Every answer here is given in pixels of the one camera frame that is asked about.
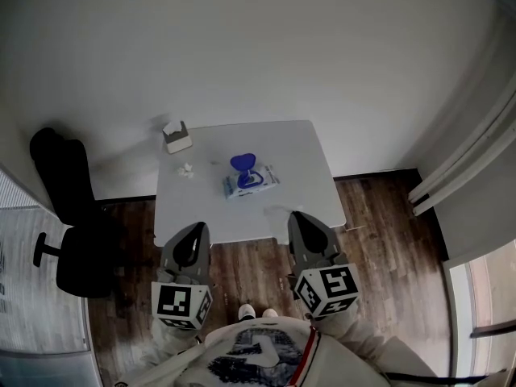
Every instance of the red stripe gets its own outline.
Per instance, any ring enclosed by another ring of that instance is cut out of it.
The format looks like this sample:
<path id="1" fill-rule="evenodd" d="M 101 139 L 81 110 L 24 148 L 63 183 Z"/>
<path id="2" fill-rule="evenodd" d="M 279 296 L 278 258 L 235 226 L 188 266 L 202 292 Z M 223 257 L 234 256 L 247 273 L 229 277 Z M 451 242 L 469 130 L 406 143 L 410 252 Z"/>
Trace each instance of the red stripe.
<path id="1" fill-rule="evenodd" d="M 315 328 L 310 327 L 310 337 L 308 338 L 308 343 L 306 343 L 305 351 L 303 352 L 303 357 L 301 358 L 301 363 L 299 363 L 298 368 L 296 368 L 296 372 L 293 374 L 290 382 L 287 385 L 295 386 L 299 381 L 299 377 L 303 373 L 303 369 L 305 368 L 306 362 L 308 361 L 308 356 L 310 355 L 310 351 L 314 345 L 316 335 L 317 331 Z"/>

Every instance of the white table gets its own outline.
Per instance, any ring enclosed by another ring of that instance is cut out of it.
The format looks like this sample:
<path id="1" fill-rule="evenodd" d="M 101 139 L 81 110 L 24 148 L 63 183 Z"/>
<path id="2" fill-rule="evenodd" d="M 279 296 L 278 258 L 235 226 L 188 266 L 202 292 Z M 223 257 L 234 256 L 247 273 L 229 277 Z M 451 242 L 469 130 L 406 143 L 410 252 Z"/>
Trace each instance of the white table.
<path id="1" fill-rule="evenodd" d="M 180 229 L 203 221 L 211 243 L 277 236 L 278 207 L 302 210 L 329 227 L 346 223 L 335 183 L 310 121 L 245 123 L 189 130 L 191 148 L 160 155 L 154 243 L 163 247 Z M 256 164 L 271 164 L 280 184 L 226 199 L 223 178 L 235 173 L 230 158 L 254 153 Z M 177 173 L 188 162 L 194 176 Z M 273 217 L 265 214 L 276 214 Z"/>

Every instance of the white cube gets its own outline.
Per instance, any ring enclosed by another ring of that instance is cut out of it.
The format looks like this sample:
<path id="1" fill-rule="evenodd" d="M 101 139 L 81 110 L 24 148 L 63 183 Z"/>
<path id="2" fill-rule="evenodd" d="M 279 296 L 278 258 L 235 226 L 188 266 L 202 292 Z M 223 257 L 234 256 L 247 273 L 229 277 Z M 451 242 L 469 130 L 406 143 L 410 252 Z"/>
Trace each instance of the white cube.
<path id="1" fill-rule="evenodd" d="M 304 269 L 295 291 L 314 318 L 345 311 L 360 294 L 356 265 Z"/>
<path id="2" fill-rule="evenodd" d="M 200 329 L 212 301 L 207 285 L 152 282 L 152 315 L 169 327 Z"/>

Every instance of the black chair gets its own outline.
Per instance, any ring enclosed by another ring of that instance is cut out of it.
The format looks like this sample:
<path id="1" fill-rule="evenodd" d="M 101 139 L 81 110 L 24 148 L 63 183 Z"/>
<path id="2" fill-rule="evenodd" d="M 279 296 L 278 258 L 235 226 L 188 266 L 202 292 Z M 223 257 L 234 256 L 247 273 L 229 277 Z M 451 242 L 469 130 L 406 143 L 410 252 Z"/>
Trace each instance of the black chair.
<path id="1" fill-rule="evenodd" d="M 44 253 L 59 256 L 60 289 L 84 298 L 109 296 L 123 229 L 95 202 L 84 145 L 45 128 L 32 137 L 30 150 L 57 217 L 72 226 L 60 250 L 45 244 L 42 232 L 33 264 L 39 267 Z"/>

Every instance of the shoe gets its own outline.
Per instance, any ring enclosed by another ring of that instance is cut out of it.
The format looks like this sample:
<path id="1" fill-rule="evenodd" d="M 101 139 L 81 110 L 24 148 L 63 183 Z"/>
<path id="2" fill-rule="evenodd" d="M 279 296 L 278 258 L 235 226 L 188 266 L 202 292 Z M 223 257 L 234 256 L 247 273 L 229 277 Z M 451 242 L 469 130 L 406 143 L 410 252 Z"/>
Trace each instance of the shoe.
<path id="1" fill-rule="evenodd" d="M 252 308 L 251 304 L 243 304 L 239 308 L 239 320 L 247 315 L 251 315 L 253 318 L 256 318 L 255 309 Z"/>
<path id="2" fill-rule="evenodd" d="M 261 315 L 261 318 L 275 318 L 277 316 L 278 316 L 278 314 L 277 314 L 277 312 L 275 310 L 273 310 L 272 308 L 268 308 Z"/>

